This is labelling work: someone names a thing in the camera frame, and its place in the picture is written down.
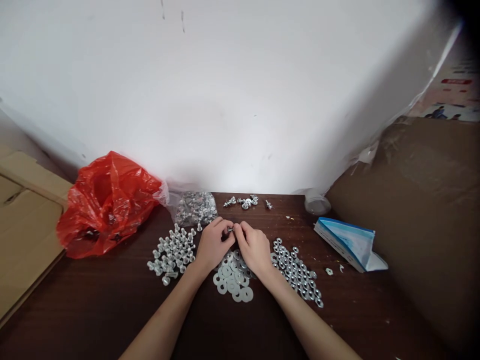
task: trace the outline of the brown cardboard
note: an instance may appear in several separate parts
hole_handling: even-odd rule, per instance
[[[0,145],[0,327],[63,253],[55,228],[71,186]]]
[[[403,119],[371,167],[347,170],[327,194],[343,221],[376,231],[374,251],[456,349],[476,310],[479,144],[478,123]]]

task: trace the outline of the red plastic bag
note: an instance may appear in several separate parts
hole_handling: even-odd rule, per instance
[[[137,231],[159,204],[162,186],[140,165],[114,151],[78,172],[68,191],[68,210],[56,233],[70,258],[102,255]]]

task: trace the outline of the paper box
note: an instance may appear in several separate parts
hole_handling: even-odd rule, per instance
[[[55,227],[71,186],[0,144],[0,328],[63,255]]]

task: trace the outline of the screw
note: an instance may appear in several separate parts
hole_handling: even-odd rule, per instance
[[[166,277],[169,277],[169,278],[174,278],[174,279],[176,279],[176,278],[178,278],[179,273],[178,273],[178,272],[167,272],[167,273],[165,274],[165,276],[166,276]]]

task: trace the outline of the wooden table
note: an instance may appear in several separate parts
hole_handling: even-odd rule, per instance
[[[446,359],[448,350],[399,291],[388,271],[358,273],[313,230],[304,198],[259,195],[264,202],[243,210],[224,208],[231,196],[214,194],[218,213],[242,220],[270,239],[280,237],[318,274],[325,304],[308,304],[364,359]],[[0,329],[0,359],[117,359],[162,304],[177,280],[163,286],[147,268],[158,238],[173,228],[170,214],[155,208],[138,233],[98,258],[63,258]],[[200,236],[195,237],[198,243]],[[343,273],[339,265],[344,265]],[[333,269],[328,276],[325,268]],[[178,338],[174,359],[306,358],[282,310],[259,280],[253,300],[236,303],[205,280]]]

